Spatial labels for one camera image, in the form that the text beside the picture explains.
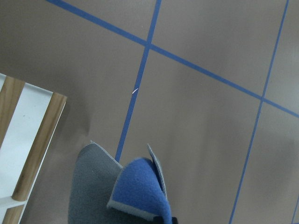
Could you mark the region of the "grey microfibre towel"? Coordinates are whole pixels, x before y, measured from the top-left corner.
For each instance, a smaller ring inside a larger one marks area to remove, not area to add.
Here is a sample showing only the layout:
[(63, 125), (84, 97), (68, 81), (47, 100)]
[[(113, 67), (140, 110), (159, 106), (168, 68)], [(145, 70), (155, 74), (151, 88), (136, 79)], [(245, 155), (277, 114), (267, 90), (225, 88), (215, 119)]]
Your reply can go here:
[(95, 142), (78, 154), (73, 172), (68, 223), (176, 224), (160, 162), (139, 157), (126, 166)]

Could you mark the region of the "white towel rack wooden bars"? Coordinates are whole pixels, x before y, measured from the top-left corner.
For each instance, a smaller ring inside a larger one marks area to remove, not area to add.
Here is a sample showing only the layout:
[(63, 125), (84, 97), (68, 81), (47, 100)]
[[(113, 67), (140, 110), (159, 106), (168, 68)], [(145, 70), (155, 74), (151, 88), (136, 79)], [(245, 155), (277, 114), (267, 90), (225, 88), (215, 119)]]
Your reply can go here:
[(0, 222), (18, 224), (67, 97), (0, 76)]

